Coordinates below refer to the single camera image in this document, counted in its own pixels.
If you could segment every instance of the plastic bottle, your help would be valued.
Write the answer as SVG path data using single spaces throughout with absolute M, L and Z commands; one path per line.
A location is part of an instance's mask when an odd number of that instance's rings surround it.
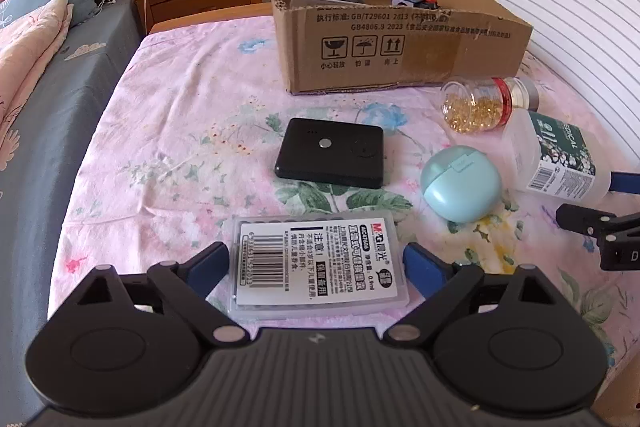
M 537 110 L 538 90 L 526 76 L 465 80 L 442 87 L 442 115 L 458 133 L 488 131 L 505 125 L 514 107 Z
M 581 206 L 595 206 L 611 184 L 606 152 L 579 127 L 516 108 L 502 135 L 508 185 Z

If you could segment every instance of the bed sheet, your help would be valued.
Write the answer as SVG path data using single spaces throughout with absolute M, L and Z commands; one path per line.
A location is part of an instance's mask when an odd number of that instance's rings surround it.
M 524 73 L 540 87 L 541 111 L 594 132 L 615 168 L 621 153 L 566 84 L 527 54 Z M 292 117 L 375 124 L 385 131 L 380 190 L 276 178 L 273 165 Z M 418 241 L 446 261 L 495 273 L 535 263 L 606 346 L 610 380 L 636 351 L 639 273 L 599 269 L 593 239 L 559 230 L 556 205 L 505 190 L 476 223 L 456 225 L 424 202 L 420 171 L 437 151 L 463 143 L 500 165 L 500 132 L 463 137 L 446 129 L 438 88 L 292 96 L 278 66 L 271 17 L 209 23 L 147 37 L 118 84 L 78 172 L 56 256 L 49 313 L 96 264 L 138 273 L 183 262 L 212 241 L 230 244 L 234 216 L 387 208 L 401 243 Z M 604 209 L 628 214 L 638 199 L 608 194 Z M 209 301 L 225 310 L 225 278 Z M 278 327 L 389 327 L 405 309 L 286 321 L 244 321 L 252 334 Z
M 7 135 L 0 161 L 0 425 L 41 402 L 24 373 L 47 320 L 49 283 L 78 168 L 106 103 L 140 44 L 133 0 L 71 28 Z

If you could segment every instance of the gray bed sheet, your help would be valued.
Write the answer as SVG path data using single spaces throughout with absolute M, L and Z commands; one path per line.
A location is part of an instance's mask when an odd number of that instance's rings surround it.
M 84 44 L 105 43 L 70 60 Z M 47 320 L 53 262 L 76 174 L 100 116 L 140 45 L 133 0 L 71 28 L 12 125 L 20 145 L 0 172 L 0 426 L 42 406 L 24 354 Z

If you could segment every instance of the black rectangular device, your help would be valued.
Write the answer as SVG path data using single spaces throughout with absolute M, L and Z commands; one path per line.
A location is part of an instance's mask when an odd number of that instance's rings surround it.
M 380 188 L 383 164 L 382 128 L 292 118 L 274 170 L 279 178 Z

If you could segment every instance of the open cardboard box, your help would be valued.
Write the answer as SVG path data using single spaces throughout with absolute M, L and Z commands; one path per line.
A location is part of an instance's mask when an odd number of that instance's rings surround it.
M 513 76 L 532 31 L 494 0 L 438 0 L 438 10 L 365 1 L 290 8 L 289 0 L 271 0 L 290 92 Z

